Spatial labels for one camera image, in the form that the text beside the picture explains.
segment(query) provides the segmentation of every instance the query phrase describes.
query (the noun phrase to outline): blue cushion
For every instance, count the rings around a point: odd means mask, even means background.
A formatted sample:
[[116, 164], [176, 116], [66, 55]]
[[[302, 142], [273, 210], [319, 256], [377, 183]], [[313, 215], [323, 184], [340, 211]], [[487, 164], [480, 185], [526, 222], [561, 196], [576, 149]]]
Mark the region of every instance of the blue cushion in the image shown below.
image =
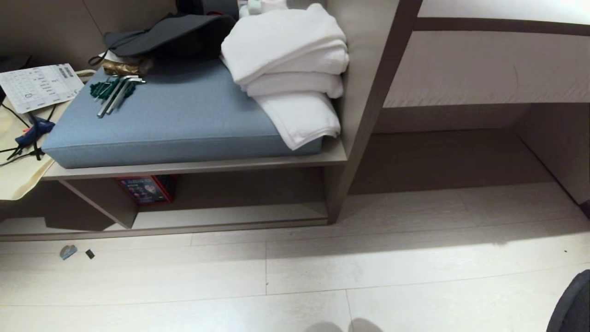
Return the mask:
[[158, 63], [134, 94], [99, 119], [90, 85], [43, 145], [65, 168], [215, 161], [317, 154], [317, 139], [292, 151], [259, 105], [219, 60]]

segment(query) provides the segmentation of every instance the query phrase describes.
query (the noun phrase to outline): floor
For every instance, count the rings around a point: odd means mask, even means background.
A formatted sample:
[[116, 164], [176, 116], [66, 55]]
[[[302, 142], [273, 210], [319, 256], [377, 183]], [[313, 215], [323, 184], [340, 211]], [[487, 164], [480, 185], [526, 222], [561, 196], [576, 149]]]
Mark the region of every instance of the floor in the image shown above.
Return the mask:
[[0, 331], [543, 331], [589, 246], [551, 181], [351, 196], [334, 226], [4, 242]]

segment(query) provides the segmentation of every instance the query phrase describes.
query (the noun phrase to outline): small debris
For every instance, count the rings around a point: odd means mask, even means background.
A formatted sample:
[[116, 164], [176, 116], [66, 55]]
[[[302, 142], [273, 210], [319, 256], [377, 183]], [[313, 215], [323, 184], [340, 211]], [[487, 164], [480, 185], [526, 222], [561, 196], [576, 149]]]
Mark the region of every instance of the small debris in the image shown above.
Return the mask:
[[60, 257], [65, 261], [71, 255], [75, 254], [77, 251], [78, 251], [78, 248], [76, 248], [76, 246], [74, 246], [74, 245], [65, 246], [60, 251]]

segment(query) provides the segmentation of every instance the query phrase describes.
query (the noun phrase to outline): folded towel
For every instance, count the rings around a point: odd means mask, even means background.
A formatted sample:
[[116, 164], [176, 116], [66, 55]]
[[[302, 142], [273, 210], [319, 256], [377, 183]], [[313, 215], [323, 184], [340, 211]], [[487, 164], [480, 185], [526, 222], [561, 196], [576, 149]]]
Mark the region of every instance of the folded towel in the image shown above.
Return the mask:
[[324, 73], [265, 74], [242, 85], [242, 91], [250, 97], [285, 92], [315, 91], [327, 93], [330, 98], [340, 98], [344, 92], [340, 75]]
[[285, 144], [296, 150], [322, 136], [340, 134], [340, 122], [330, 100], [319, 92], [281, 93], [254, 97]]
[[279, 64], [270, 68], [266, 73], [283, 73], [285, 71], [315, 71], [340, 75], [346, 71], [348, 66], [348, 52], [346, 45], [342, 43], [337, 47], [325, 48], [304, 54], [298, 58]]
[[234, 81], [242, 85], [280, 64], [345, 43], [336, 19], [320, 4], [312, 4], [307, 10], [242, 18], [221, 44], [221, 53]]

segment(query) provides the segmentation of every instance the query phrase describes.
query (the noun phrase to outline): beige cloth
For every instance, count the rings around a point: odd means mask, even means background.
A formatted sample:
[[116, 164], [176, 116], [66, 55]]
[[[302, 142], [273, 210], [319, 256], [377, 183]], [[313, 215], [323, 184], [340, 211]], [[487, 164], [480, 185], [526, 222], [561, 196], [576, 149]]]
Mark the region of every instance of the beige cloth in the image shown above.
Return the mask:
[[[12, 107], [12, 104], [8, 99], [2, 102], [4, 105]], [[70, 102], [58, 104], [55, 107], [55, 112], [51, 118], [52, 122], [59, 120], [65, 109], [68, 107]], [[33, 111], [33, 114], [47, 119], [53, 105]], [[27, 115], [19, 115], [27, 123]], [[14, 141], [16, 137], [23, 134], [25, 126], [20, 122], [14, 115], [12, 115], [7, 109], [0, 106], [0, 150], [9, 149], [16, 147], [17, 143]], [[44, 135], [37, 142], [38, 147], [43, 146], [48, 135]], [[31, 146], [23, 151], [28, 153], [33, 149]], [[4, 152], [0, 154], [0, 164], [6, 162], [6, 158], [10, 155], [10, 152]], [[0, 167], [0, 200], [18, 200], [25, 196], [31, 189], [33, 189], [45, 172], [53, 164], [53, 159], [48, 155], [43, 155], [41, 160], [38, 161], [36, 157], [30, 156], [21, 158], [8, 165]]]

